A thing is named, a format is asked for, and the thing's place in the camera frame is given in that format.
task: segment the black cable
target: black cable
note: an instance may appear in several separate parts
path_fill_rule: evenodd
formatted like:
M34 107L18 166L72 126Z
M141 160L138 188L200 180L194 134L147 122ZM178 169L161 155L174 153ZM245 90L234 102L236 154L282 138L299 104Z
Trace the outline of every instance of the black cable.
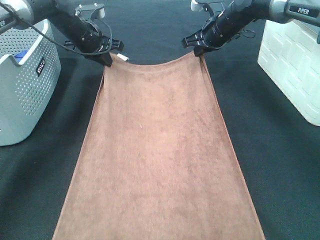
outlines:
M82 55L82 56L97 56L97 55L102 55L102 54L107 54L110 52L111 47L112 47L112 29L111 27L105 23L104 21L100 20L99 18L97 18L99 21L101 21L104 25L106 25L109 28L110 31L110 43L109 46L107 48L107 50L105 51L100 51L100 52L91 52L91 53L85 53L85 52L77 52L75 50L72 50L66 46L63 46L62 44L56 42L55 40L51 39L50 37L46 36L45 34L43 34L40 30L38 30L35 26L33 26L31 23L29 23L28 21L24 20L23 18L21 18L18 14L16 14L14 11L12 11L10 8L8 8L5 4L3 4L2 2L0 2L0 6L3 7L8 13L10 13L14 18L17 18L19 21L21 21L22 23L26 24L27 26L29 26L30 28L32 28L33 30L35 30L38 34L40 34L41 36L43 36L45 39L47 39L49 42L59 46L60 48L65 49L68 52L72 52L74 54L78 54L78 55Z

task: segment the black robotic arm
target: black robotic arm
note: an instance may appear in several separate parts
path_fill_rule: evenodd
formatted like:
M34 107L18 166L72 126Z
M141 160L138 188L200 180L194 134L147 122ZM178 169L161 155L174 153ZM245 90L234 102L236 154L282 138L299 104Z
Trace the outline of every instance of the black robotic arm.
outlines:
M246 25L259 19L285 24L297 19L320 27L319 0L223 0L191 1L193 11L204 9L210 18L202 29L182 40L183 46L193 46L194 54L219 50L239 34Z
M110 50L124 44L103 35L95 19L105 17L105 5L82 5L83 0L0 0L0 34L15 27L25 29L49 19L86 58L111 66Z

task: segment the fabric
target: fabric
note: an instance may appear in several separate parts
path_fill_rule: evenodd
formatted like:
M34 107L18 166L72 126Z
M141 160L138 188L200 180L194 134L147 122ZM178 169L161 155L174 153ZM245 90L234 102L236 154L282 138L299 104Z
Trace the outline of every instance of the fabric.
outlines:
M113 55L53 240L263 240L205 60Z

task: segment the dark gray floor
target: dark gray floor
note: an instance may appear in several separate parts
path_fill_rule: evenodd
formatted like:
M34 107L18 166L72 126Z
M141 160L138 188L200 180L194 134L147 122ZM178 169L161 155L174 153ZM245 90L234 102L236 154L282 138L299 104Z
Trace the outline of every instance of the dark gray floor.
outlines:
M109 0L107 22L132 63L158 64L191 51L181 38L208 15L189 7L189 0ZM255 39L205 56L219 104L266 238L319 240L320 127L258 66L264 22L250 28ZM56 39L64 41L58 32ZM0 240L51 239L78 159L103 67L59 55L59 82L33 133L0 148Z

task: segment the laundry basket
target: laundry basket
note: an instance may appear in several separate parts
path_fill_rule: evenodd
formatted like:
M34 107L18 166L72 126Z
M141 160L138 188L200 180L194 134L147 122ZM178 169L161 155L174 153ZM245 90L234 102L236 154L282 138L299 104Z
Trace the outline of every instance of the laundry basket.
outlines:
M301 115L320 126L320 28L266 21L258 63Z
M48 20L35 25L53 38ZM19 61L14 55L28 50ZM26 139L55 89L61 64L56 46L32 28L0 35L0 146Z

